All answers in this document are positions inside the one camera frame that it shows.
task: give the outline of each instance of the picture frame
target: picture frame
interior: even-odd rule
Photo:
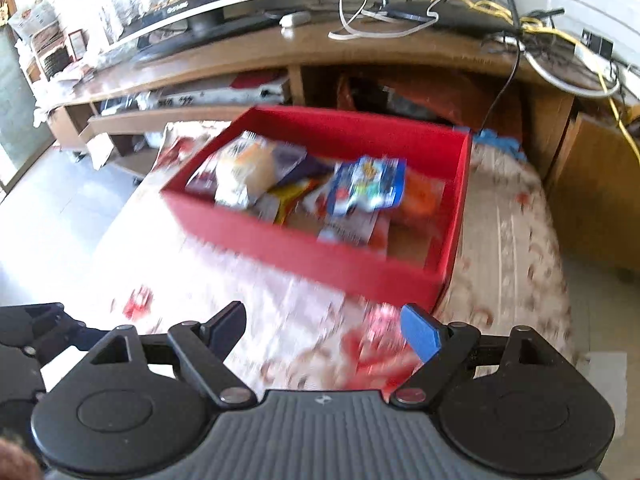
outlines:
[[[74,61],[78,61],[86,54],[86,44],[84,43],[84,36],[82,35],[82,29],[74,30],[68,34],[69,47]]]

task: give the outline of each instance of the tv stand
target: tv stand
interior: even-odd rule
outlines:
[[[143,47],[133,57],[134,62],[144,63],[162,59],[196,46],[240,36],[246,32],[273,27],[281,16],[255,14],[225,20],[222,9],[210,10],[187,18],[187,30],[156,44]]]

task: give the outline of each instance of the yellow cable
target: yellow cable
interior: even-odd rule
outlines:
[[[489,0],[480,0],[479,2],[473,2],[472,0],[459,0],[465,3],[470,9],[477,10],[479,12],[483,12],[485,14],[490,14],[491,16],[496,16],[498,18],[504,19],[505,22],[513,25],[513,19],[511,16],[511,11],[500,4],[495,2],[491,2]],[[604,81],[604,76],[602,75],[602,70],[600,70],[600,65],[598,64],[598,59],[595,57],[595,54],[589,50],[586,46],[584,46],[580,41],[576,40],[570,34],[563,32],[562,30],[558,30],[556,28],[545,27],[545,25],[537,18],[531,18],[529,16],[523,16],[520,19],[520,24],[522,29],[525,32],[530,34],[553,34],[562,38],[569,43],[577,45],[584,52],[587,52],[589,56],[594,58],[596,70],[598,73],[598,79],[600,80],[600,85],[602,89],[607,92],[609,89],[607,88],[607,84]],[[611,111],[613,112],[613,117],[616,120],[616,124],[620,128],[623,136],[625,137],[626,142],[628,142],[631,147],[636,159],[638,160],[638,165],[640,166],[640,150],[638,149],[638,144],[635,142],[634,138],[626,129],[625,125],[622,123],[622,118],[620,118],[620,114],[618,113],[618,108],[616,108],[616,104],[611,97],[609,99],[609,105],[611,106]]]

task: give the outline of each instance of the wooden desk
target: wooden desk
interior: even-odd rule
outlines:
[[[370,24],[372,28],[383,25]],[[129,120],[135,120],[135,132],[158,129],[164,120],[162,111],[123,114],[117,118],[93,118],[88,127],[87,115],[97,115],[95,103],[107,98],[153,90],[215,75],[249,70],[281,68],[290,77],[292,100],[297,105],[332,106],[326,96],[335,95],[337,74],[345,66],[433,66],[464,72],[498,76],[506,79],[513,66],[510,54],[489,54],[481,50],[479,40],[453,33],[425,30],[395,40],[334,41],[327,38],[336,22],[313,23],[296,28],[292,38],[285,38],[279,28],[270,28],[194,48],[148,64],[126,62],[98,73],[80,84],[60,103],[78,130],[67,136],[54,134],[69,149],[96,132],[134,133]],[[522,83],[529,121],[525,149],[544,178],[556,155],[574,102],[572,96],[549,86],[525,62],[516,75]],[[186,112],[203,118],[203,111]]]

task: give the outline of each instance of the blue object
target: blue object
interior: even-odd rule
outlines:
[[[408,305],[402,307],[400,311],[400,330],[402,336],[423,363],[431,359],[442,348],[438,327],[431,325],[427,319],[420,316]]]
[[[479,134],[474,135],[474,141],[498,148],[502,152],[511,155],[516,160],[527,162],[527,156],[520,151],[520,143],[513,137],[498,137],[493,130],[485,128]]]

